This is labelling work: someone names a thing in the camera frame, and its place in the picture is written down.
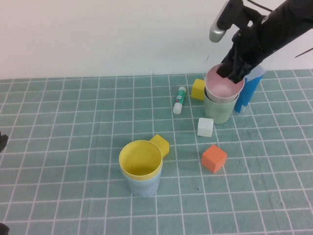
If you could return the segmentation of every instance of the glue stick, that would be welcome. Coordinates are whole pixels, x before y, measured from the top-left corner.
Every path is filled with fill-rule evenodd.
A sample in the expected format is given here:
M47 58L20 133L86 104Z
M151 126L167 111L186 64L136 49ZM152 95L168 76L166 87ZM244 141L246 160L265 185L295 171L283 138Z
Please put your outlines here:
M182 105L184 103L185 94L186 94L186 88L180 87L178 89L178 95L176 97L176 101L175 101L174 108L173 108L174 114L180 114L181 113Z

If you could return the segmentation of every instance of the cup rim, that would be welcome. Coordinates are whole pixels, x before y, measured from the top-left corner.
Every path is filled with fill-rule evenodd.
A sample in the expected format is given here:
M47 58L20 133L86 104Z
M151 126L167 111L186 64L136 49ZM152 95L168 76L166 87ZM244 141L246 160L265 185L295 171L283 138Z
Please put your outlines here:
M228 103L218 103L218 102L215 102L215 101L211 100L211 99L208 97L206 88L204 88L204 95L206 96L207 99L209 99L210 101L212 101L213 103L216 103L216 104L229 104L229 103L231 103L231 102L234 102L234 101L238 98L238 96L239 96L239 94L237 94L237 96L236 96L231 102L228 102Z
M157 147L158 150L159 150L159 156L160 156L160 160L161 160L161 161L160 161L159 165L158 165L152 172L150 172L149 174L145 174L145 175L134 175L134 174L131 174L131 173L129 173L128 171L126 171L126 170L122 167L122 165L121 165L120 159L121 159L121 155L123 154L123 151L125 151L125 149L126 149L127 146L129 146L129 145L131 145L131 144L134 144L134 143L136 143L136 142L147 142L147 143L149 143L149 144L154 145L154 146ZM150 180L150 179L154 178L154 177L158 174L158 172L162 169L162 166L163 166L163 157L162 157L162 152L161 152L160 148L159 148L155 143L153 143L153 142L151 142L151 141L147 141L147 140L137 140L137 141L132 141L132 142L128 143L127 145L125 145L125 146L122 148L122 150L121 150L121 152L119 153L119 156L118 156L118 163L119 163L119 166L120 166L120 168L121 168L123 174L127 174L127 175L133 177L133 178L130 178L129 176L127 176L128 178L130 178L130 179L132 179L132 180L135 180L135 179L136 179L137 181L146 181L146 180Z
M207 74L209 73L209 71L208 72L206 72L206 74L205 74L205 78L204 78L204 80L205 80L205 89L210 93L210 94L212 94L214 97L216 97L217 99L228 99L228 98L230 98L230 97L233 97L233 96L235 96L235 95L239 95L240 94L240 92L243 90L243 88L244 88L244 86L245 86L245 78L243 78L243 85L242 85L242 87L240 88L240 90L238 91L238 93L236 93L236 94L234 94L234 95L232 95L232 96L230 96L230 97L221 97L221 96L218 96L218 95L214 95L213 93L211 93L210 92L210 90L207 88L207 86L206 86L206 77L207 77Z

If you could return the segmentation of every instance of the cube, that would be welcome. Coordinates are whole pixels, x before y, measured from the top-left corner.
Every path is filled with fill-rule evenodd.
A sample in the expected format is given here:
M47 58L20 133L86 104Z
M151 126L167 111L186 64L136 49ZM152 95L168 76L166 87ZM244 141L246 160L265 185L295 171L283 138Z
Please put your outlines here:
M155 135L150 142L154 143L161 150L162 157L170 152L170 143L163 139L160 135Z
M201 163L212 173L216 173L225 164L227 154L216 145L209 147L202 155Z
M212 137L214 119L199 118L198 136Z
M204 100L205 81L196 79L191 88L191 97L194 99Z

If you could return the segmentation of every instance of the green label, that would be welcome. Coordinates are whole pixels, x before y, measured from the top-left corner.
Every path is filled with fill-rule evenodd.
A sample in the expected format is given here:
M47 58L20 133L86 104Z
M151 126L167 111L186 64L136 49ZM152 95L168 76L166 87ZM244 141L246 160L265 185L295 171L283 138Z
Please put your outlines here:
M184 103L184 99L185 99L185 91L184 90L179 90L178 91L178 95L176 97L176 103Z

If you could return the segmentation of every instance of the blue cup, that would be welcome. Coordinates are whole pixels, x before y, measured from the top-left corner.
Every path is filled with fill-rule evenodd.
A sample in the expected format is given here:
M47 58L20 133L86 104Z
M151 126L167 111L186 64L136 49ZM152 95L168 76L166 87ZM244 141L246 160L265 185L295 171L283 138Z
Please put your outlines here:
M161 178L161 170L156 174L153 178L149 180L133 180L127 177L124 173L124 177L126 179L126 183L130 191L133 193L134 196L138 197L150 197L157 192L158 185L160 183Z
M245 77L244 88L240 92L234 108L237 113L240 113L243 110L242 106L247 106L249 104L255 89L265 72L266 70L262 66L258 65Z

